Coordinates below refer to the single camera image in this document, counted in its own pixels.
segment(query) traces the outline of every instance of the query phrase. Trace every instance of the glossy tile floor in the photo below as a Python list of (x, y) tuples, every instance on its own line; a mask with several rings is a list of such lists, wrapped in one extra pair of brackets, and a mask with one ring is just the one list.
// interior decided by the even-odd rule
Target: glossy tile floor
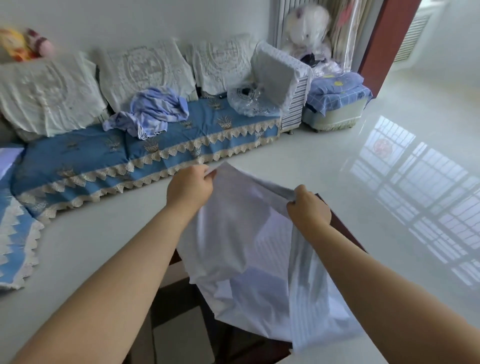
[[(480, 90), (393, 73), (354, 128), (297, 130), (228, 161), (306, 184), (373, 257), (480, 328), (479, 115)], [(0, 297), (0, 363), (164, 205), (167, 184), (67, 211), (44, 230), (26, 288)], [(314, 351), (315, 362), (384, 363), (366, 337)]]

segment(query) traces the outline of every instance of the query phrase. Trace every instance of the yellow stuffed toy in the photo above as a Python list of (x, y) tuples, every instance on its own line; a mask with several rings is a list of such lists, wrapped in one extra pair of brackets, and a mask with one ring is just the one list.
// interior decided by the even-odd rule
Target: yellow stuffed toy
[(27, 46), (24, 36), (13, 29), (0, 29), (0, 42), (5, 50), (17, 62), (37, 58)]

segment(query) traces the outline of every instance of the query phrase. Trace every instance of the white cushion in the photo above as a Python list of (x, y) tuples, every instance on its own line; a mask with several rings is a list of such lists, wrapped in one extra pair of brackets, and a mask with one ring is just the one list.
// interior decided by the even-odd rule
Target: white cushion
[(188, 101), (198, 99), (192, 69), (173, 39), (103, 50), (99, 67), (100, 88), (116, 112), (128, 110), (132, 97), (149, 87), (168, 86)]
[(82, 53), (0, 67), (0, 108), (17, 130), (54, 136), (92, 124), (107, 107)]
[(257, 41), (240, 34), (216, 43), (191, 45), (187, 60), (192, 64), (197, 84), (203, 92), (218, 95), (248, 81), (252, 74), (250, 60)]

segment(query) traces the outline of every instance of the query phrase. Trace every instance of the pink stuffed toy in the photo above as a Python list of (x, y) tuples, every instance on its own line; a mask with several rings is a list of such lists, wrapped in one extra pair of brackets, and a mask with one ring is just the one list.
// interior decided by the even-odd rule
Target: pink stuffed toy
[(48, 39), (40, 36), (35, 30), (27, 29), (27, 40), (29, 48), (40, 57), (53, 57), (55, 49)]

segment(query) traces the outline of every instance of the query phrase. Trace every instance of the lace trim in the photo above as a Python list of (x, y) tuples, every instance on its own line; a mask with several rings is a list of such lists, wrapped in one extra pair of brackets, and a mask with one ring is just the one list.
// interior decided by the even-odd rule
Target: lace trim
[[(8, 262), (8, 258), (5, 256), (8, 253), (11, 253), (12, 250), (9, 247), (12, 244), (10, 236), (15, 234), (17, 231), (13, 228), (13, 225), (18, 225), (19, 221), (17, 216), (23, 215), (25, 211), (22, 209), (22, 205), (15, 199), (12, 198), (10, 206), (7, 207), (5, 211), (5, 218), (0, 224), (0, 268), (2, 264)], [(30, 226), (30, 232), (25, 240), (25, 259), (22, 267), (18, 270), (13, 278), (12, 283), (0, 282), (0, 289), (20, 289), (25, 285), (25, 277), (29, 277), (33, 273), (33, 266), (38, 264), (38, 259), (35, 256), (34, 249), (37, 247), (37, 239), (40, 238), (40, 230), (43, 229), (44, 225), (35, 221)]]
[(246, 136), (248, 134), (255, 134), (272, 129), (274, 126), (278, 127), (280, 133), (281, 119), (271, 119), (257, 124), (245, 125), (234, 129), (227, 129), (221, 132), (202, 136), (200, 138), (190, 140), (185, 143), (177, 144), (163, 150), (158, 150), (152, 154), (141, 158), (133, 159), (128, 163), (118, 164), (113, 167), (107, 167), (92, 172), (78, 174), (76, 176), (67, 177), (63, 180), (47, 183), (43, 186), (37, 187), (30, 191), (22, 193), (17, 199), (23, 204), (35, 204), (36, 197), (45, 197), (45, 194), (55, 194), (57, 192), (65, 191), (65, 187), (81, 186), (85, 187), (87, 182), (94, 182), (97, 178), (105, 180), (107, 176), (116, 177), (117, 175), (125, 175), (127, 172), (133, 172), (135, 167), (143, 168), (144, 164), (152, 164), (153, 160), (160, 161), (161, 159), (168, 159), (170, 156), (176, 156), (178, 152), (184, 153), (189, 150), (192, 152), (202, 145), (208, 146), (210, 143), (215, 144), (218, 140), (223, 142), (225, 138), (231, 140), (233, 137), (237, 138), (240, 134)]
[(234, 148), (230, 149), (224, 149), (220, 150), (214, 154), (208, 154), (204, 156), (200, 156), (197, 159), (190, 160), (188, 162), (183, 162), (180, 163), (174, 167), (170, 167), (166, 170), (162, 170), (160, 172), (152, 173), (148, 176), (145, 176), (139, 180), (136, 181), (127, 181), (127, 182), (122, 182), (117, 184), (114, 187), (109, 187), (109, 188), (103, 188), (101, 190), (98, 190), (94, 192), (91, 195), (84, 195), (84, 196), (78, 196), (75, 199), (68, 201), (68, 202), (60, 202), (58, 204), (52, 205), (47, 207), (38, 217), (37, 219), (41, 221), (44, 224), (48, 224), (50, 222), (50, 219), (53, 219), (57, 215), (57, 211), (59, 210), (65, 210), (67, 208), (75, 208), (75, 207), (80, 207), (81, 205), (84, 204), (85, 201), (93, 201), (93, 202), (98, 202), (100, 200), (101, 196), (104, 196), (106, 194), (116, 194), (117, 192), (122, 193), (124, 188), (131, 189), (133, 187), (142, 187), (144, 184), (151, 184), (152, 182), (158, 181), (160, 178), (165, 178), (168, 176), (173, 176), (176, 172), (178, 172), (180, 169), (194, 165), (194, 164), (204, 164), (207, 162), (211, 161), (217, 161), (220, 158), (225, 158), (225, 157), (231, 157), (234, 154), (238, 154), (240, 152), (244, 153), (247, 150), (252, 150), (255, 149), (256, 147), (262, 145), (266, 145), (269, 143), (272, 143), (278, 139), (277, 136), (270, 136), (267, 138), (259, 138), (255, 142), (248, 143), (248, 144), (243, 144), (241, 146), (236, 146)]

